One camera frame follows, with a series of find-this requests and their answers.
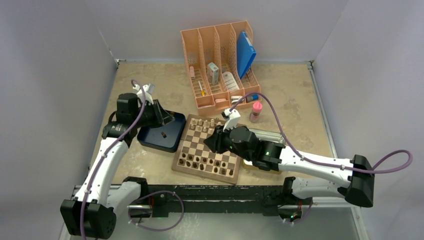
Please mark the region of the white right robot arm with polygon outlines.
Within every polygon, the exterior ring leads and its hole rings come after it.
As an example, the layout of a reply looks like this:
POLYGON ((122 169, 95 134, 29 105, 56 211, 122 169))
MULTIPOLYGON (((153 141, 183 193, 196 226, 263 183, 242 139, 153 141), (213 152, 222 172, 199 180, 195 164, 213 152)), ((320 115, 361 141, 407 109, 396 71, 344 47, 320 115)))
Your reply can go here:
POLYGON ((213 153, 233 153, 262 171, 296 172, 316 178, 287 177, 280 196, 288 204, 313 197, 335 197, 358 207, 374 205, 375 175, 362 155, 331 158, 296 151, 283 143, 261 140, 245 126, 231 130, 217 126, 203 142, 213 153))

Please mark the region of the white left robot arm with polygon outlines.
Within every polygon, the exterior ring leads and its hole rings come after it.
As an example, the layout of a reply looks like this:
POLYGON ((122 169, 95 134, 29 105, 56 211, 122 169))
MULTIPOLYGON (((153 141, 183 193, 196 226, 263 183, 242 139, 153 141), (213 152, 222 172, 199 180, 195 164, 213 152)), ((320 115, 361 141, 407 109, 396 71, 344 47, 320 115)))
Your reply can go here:
POLYGON ((129 203, 142 205, 148 201, 149 191, 140 177, 126 178, 116 193, 109 194, 112 180, 139 128, 159 128, 173 120, 149 93, 140 90, 118 96, 116 110, 102 130, 98 154, 83 185, 60 206, 64 224, 72 236, 107 240, 129 203))

